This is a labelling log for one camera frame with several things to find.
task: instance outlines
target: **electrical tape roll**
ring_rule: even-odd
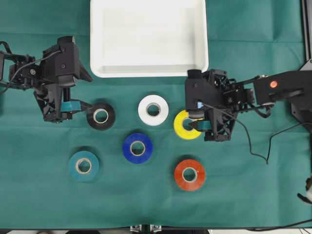
[[[188,131],[183,127],[183,121],[185,121],[186,119],[190,118],[189,114],[185,110],[177,114],[174,120],[175,133],[184,140],[193,140],[198,138],[201,135],[201,132],[195,129]]]
[[[155,105],[159,109],[156,116],[148,114],[148,108]],[[158,95],[148,95],[141,100],[138,105],[138,115],[140,119],[147,125],[158,126],[162,124],[168,117],[169,106],[164,98]]]
[[[184,172],[187,169],[192,169],[195,173],[195,178],[192,181],[187,181],[184,178]],[[206,180],[206,172],[204,167],[196,160],[187,159],[180,162],[175,168],[175,181],[177,185],[185,191],[195,191],[203,186]]]
[[[139,155],[135,155],[132,152],[132,145],[136,142],[140,142],[143,144],[144,146],[144,150],[141,154]],[[123,151],[123,155],[125,156],[125,158],[134,164],[141,164],[146,162],[153,153],[153,143],[152,141],[149,139],[148,136],[146,136],[145,134],[141,134],[141,133],[134,133],[129,135],[122,146],[122,151]]]
[[[99,112],[105,112],[107,118],[104,121],[98,121],[96,115]],[[115,122],[115,111],[111,105],[106,104],[104,102],[99,102],[93,106],[92,109],[88,110],[87,120],[91,127],[96,130],[104,131],[111,128]]]
[[[88,163],[87,171],[82,171],[80,165]],[[68,171],[72,178],[77,181],[85,182],[92,180],[98,173],[99,162],[98,158],[89,151],[79,151],[75,153],[69,160]]]

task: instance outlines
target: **white tray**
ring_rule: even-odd
[[[186,76],[208,69],[205,0],[91,0],[92,72]]]

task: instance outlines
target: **orange tape roll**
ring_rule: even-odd
[[[186,179],[185,172],[192,170],[194,178]],[[197,161],[193,159],[187,159],[180,162],[175,168],[175,181],[177,185],[185,191],[195,191],[199,189],[206,180],[205,168]]]

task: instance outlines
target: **green cloth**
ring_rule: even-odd
[[[41,58],[58,37],[74,35],[91,73],[89,5],[89,0],[2,0],[0,39],[14,53]],[[226,70],[231,78],[272,75],[305,62],[299,0],[208,0],[207,16],[210,68]],[[0,228],[265,227],[311,218],[311,206],[296,197],[305,193],[311,174],[309,134],[303,127],[273,140],[267,166],[249,154],[238,124],[229,142],[204,142],[203,136],[187,141],[175,134],[185,77],[93,77],[93,83],[79,81],[72,98],[103,99],[114,107],[116,122],[105,132],[89,127],[85,113],[62,124],[44,122],[30,90],[9,90],[0,97]],[[138,103],[148,94],[163,96],[170,106],[168,119],[157,127],[138,117]],[[289,108],[276,104],[269,119],[239,115],[255,152],[265,155],[272,133],[296,124]],[[154,144],[151,159],[141,165],[122,154],[123,141],[133,132],[147,134]],[[80,149],[99,158],[93,182],[76,182],[67,171]],[[198,191],[184,192],[174,181],[174,168],[185,158],[206,169]]]

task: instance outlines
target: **black cable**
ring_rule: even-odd
[[[207,107],[209,107],[209,108],[212,108],[212,109],[214,109],[214,110],[216,110],[216,111],[219,111],[219,112],[221,112],[221,113],[223,113],[223,114],[225,114],[225,115],[231,117],[232,119],[234,119],[235,121],[237,121],[239,124],[241,124],[241,125],[244,127],[244,129],[245,129],[245,131],[246,131],[246,134],[247,134],[247,137],[248,137],[249,152],[250,152],[250,154],[251,154],[251,155],[254,155],[254,156],[258,156],[258,157],[260,157],[260,158],[263,158],[263,159],[266,161],[266,163],[268,164],[268,161],[267,161],[267,159],[266,159],[264,156],[253,153],[252,141],[251,141],[251,139],[250,139],[250,135],[249,135],[248,129],[247,129],[247,127],[246,127],[245,124],[243,124],[240,120],[238,120],[237,118],[235,118],[233,115],[231,115],[231,114],[229,114],[229,113],[226,113],[225,111],[222,111],[222,110],[220,110],[220,109],[218,109],[218,108],[215,108],[215,107],[213,107],[213,106],[211,106],[211,105],[208,105],[208,104],[206,104],[206,103],[203,103],[203,105],[204,105],[204,106],[207,106]]]
[[[7,53],[12,54],[12,51],[11,51],[10,46],[9,46],[8,43],[6,43],[5,41],[0,41],[0,45],[4,46],[4,48],[5,48]]]
[[[252,232],[266,232],[266,231],[273,231],[273,230],[278,230],[278,229],[285,229],[285,228],[290,228],[290,227],[294,227],[294,226],[298,226],[301,224],[305,224],[305,223],[310,223],[312,222],[312,219],[308,219],[308,220],[304,220],[298,223],[293,223],[293,224],[289,224],[286,226],[281,226],[281,227],[275,227],[275,228],[264,228],[264,229],[247,229],[248,231],[252,231]]]
[[[28,66],[30,66],[30,65],[33,65],[33,64],[35,64],[35,63],[37,63],[37,62],[41,62],[41,61],[47,60],[48,58],[50,58],[50,57],[52,57],[53,55],[55,55],[55,54],[57,54],[57,53],[60,53],[60,52],[62,52],[62,51],[61,51],[61,50],[55,51],[55,52],[51,53],[49,56],[47,56],[47,57],[38,59],[38,60],[36,60],[36,61],[30,62],[30,63],[25,64],[24,66],[20,67],[20,68],[14,73],[14,75],[12,76],[12,78],[11,78],[11,79],[9,80],[9,82],[7,83],[7,86],[5,87],[4,90],[2,90],[2,91],[0,92],[0,94],[4,94],[4,93],[9,89],[9,87],[10,87],[10,85],[12,84],[14,78],[16,77],[16,75],[17,75],[22,69],[24,69],[25,67],[28,67]]]
[[[312,125],[312,123],[309,123],[309,122],[306,122],[306,123],[299,123],[299,124],[296,124],[296,125],[294,125],[294,126],[292,126],[292,127],[290,127],[290,128],[287,128],[287,129],[284,129],[284,130],[282,130],[282,131],[280,131],[280,132],[278,132],[278,133],[275,133],[274,135],[272,135],[272,136],[270,137],[268,156],[267,156],[267,159],[266,159],[266,160],[267,160],[267,163],[269,163],[270,152],[271,152],[271,144],[272,144],[272,138],[275,137],[275,136],[278,135],[278,134],[281,134],[281,133],[283,133],[283,132],[286,132],[286,131],[288,131],[288,130],[290,130],[290,129],[293,129],[293,128],[295,128],[295,127],[302,126],[302,125]]]
[[[304,230],[306,233],[311,234],[311,233],[309,233],[307,230],[305,230],[304,228],[303,228],[303,230]]]

